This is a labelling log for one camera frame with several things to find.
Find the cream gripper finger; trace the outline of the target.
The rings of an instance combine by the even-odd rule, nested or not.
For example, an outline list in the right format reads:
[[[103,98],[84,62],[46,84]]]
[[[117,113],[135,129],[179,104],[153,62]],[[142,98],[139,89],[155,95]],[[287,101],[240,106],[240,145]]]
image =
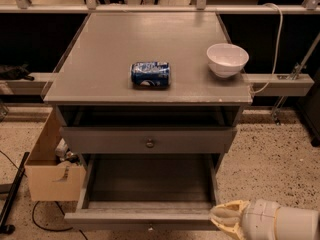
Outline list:
[[[210,220],[220,230],[230,229],[234,226],[237,212],[232,205],[217,205],[210,210]]]

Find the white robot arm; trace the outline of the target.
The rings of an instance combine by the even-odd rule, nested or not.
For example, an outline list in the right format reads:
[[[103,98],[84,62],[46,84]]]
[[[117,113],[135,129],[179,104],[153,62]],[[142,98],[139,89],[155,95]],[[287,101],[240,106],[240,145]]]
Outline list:
[[[210,220],[234,240],[320,240],[318,211],[264,199],[217,205]]]

